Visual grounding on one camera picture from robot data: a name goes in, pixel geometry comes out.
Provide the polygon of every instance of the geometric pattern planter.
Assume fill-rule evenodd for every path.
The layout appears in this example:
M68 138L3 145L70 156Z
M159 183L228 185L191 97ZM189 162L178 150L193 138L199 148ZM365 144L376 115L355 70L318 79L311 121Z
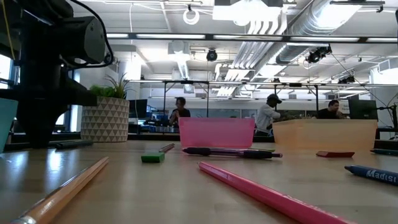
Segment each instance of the geometric pattern planter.
M93 142L125 142L129 129L130 101L97 97L97 106L84 106L81 139Z

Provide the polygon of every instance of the wooden table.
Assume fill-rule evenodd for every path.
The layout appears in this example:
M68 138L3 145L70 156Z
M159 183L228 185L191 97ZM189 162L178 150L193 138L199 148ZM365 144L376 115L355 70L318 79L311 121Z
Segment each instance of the wooden table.
M161 164L142 164L144 151L165 141L94 144L69 151L31 150L0 154L0 223L17 218L36 201L98 159L109 164L70 202L54 223L296 223L198 170L207 161L358 223L398 220L398 191L355 177L344 165L398 172L396 157L358 151L352 159L280 151L282 159L188 156L176 148ZM271 143L253 147L274 147Z

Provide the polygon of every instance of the pen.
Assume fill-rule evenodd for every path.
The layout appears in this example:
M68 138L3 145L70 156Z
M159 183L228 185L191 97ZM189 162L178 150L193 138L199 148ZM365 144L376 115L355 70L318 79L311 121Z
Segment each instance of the pen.
M398 185L398 173L395 172L357 165L344 166L344 168L350 171L352 174L360 177L378 180L380 182L392 185Z
M281 153L272 153L268 151L248 149L212 149L205 147L188 147L186 149L183 149L183 152L202 156L238 156L249 159L270 159L272 157L282 157Z
M382 155L398 156L398 150L373 149L371 152Z

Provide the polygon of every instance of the pink pencil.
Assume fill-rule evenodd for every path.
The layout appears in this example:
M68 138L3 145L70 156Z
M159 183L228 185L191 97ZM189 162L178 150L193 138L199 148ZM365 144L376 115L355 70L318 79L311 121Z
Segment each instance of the pink pencil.
M266 186L247 180L236 174L215 167L206 162L200 162L199 168L203 172L225 182L226 184L252 196L258 201L282 212L294 220L305 224L354 224L346 221L334 214L325 212L318 207L307 205L306 203L281 194Z

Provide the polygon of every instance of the teal object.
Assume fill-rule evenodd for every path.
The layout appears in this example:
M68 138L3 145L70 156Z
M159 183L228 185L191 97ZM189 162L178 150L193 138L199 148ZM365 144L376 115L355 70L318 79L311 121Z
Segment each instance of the teal object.
M17 115L18 101L0 98L0 153L6 145L11 123Z

